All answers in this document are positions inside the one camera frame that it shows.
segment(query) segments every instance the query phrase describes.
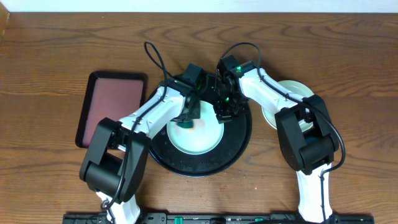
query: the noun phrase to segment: black circular mat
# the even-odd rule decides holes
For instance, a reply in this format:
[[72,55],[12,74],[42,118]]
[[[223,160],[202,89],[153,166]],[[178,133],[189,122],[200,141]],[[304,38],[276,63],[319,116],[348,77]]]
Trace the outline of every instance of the black circular mat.
[[[214,78],[209,76],[209,80],[211,85]],[[246,114],[225,123],[220,143],[207,153],[190,155],[178,150],[171,143],[166,126],[152,139],[149,152],[160,165],[176,174],[204,177],[221,172],[239,159],[249,142],[252,120],[249,106],[244,107]]]

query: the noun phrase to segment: white wall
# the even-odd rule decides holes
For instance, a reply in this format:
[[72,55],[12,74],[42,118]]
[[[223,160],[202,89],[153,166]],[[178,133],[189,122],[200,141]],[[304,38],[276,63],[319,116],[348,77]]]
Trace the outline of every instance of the white wall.
[[0,0],[10,12],[398,12],[398,0]]

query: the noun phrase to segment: round white plate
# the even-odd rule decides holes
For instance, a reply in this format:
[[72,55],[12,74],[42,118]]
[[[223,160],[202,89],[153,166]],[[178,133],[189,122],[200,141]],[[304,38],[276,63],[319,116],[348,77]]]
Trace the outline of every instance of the round white plate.
[[213,105],[200,102],[200,119],[193,120],[193,128],[181,128],[176,122],[167,123],[167,134],[180,151],[200,155],[214,149],[224,134],[224,124],[219,124]]
[[[311,89],[309,89],[303,83],[299,83],[299,82],[292,81],[292,80],[284,80],[284,81],[280,81],[278,83],[281,84],[286,89],[288,89],[294,93],[300,94],[302,96],[309,97],[309,96],[313,95],[313,92],[311,91]],[[265,117],[266,121],[269,123],[269,125],[271,125],[271,127],[276,129],[275,116],[273,114],[271,114],[270,112],[266,111],[264,108],[262,108],[262,114],[264,115],[264,117]],[[300,128],[302,131],[306,131],[313,126],[312,122],[306,123],[305,121],[299,121],[299,124],[300,124]]]

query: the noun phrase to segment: wooden table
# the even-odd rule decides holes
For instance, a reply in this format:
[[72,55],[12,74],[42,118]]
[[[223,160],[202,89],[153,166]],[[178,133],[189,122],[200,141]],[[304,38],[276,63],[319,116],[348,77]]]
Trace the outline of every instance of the wooden table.
[[[188,63],[214,70],[230,45],[259,44],[270,76],[319,94],[345,140],[347,160],[331,174],[332,208],[397,223],[397,21],[394,14],[12,13],[0,46],[0,222],[60,223],[67,212],[100,211],[78,177],[86,151],[74,143],[88,75],[145,72],[148,95],[162,79],[142,45],[152,40],[172,73]],[[251,47],[233,53],[257,59]],[[138,204],[184,213],[296,210],[296,174],[260,106],[250,107],[252,137],[238,162],[188,178],[148,158]]]

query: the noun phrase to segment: white background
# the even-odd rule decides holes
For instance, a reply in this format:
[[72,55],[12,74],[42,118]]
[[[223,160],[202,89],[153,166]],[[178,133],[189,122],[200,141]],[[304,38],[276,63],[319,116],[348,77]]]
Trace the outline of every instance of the white background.
[[0,0],[10,12],[398,12],[398,0]]

